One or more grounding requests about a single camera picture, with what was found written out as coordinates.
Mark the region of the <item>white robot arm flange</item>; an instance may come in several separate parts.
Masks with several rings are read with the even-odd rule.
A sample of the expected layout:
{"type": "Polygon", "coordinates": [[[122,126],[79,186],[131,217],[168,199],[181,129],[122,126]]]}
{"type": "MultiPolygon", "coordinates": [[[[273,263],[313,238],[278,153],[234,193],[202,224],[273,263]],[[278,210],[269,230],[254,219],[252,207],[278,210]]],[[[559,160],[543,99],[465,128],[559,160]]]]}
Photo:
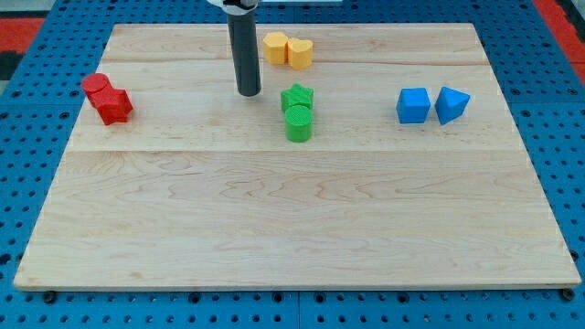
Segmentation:
{"type": "Polygon", "coordinates": [[[256,9],[259,0],[207,0],[208,3],[219,7],[226,14],[244,16],[256,9]]]}

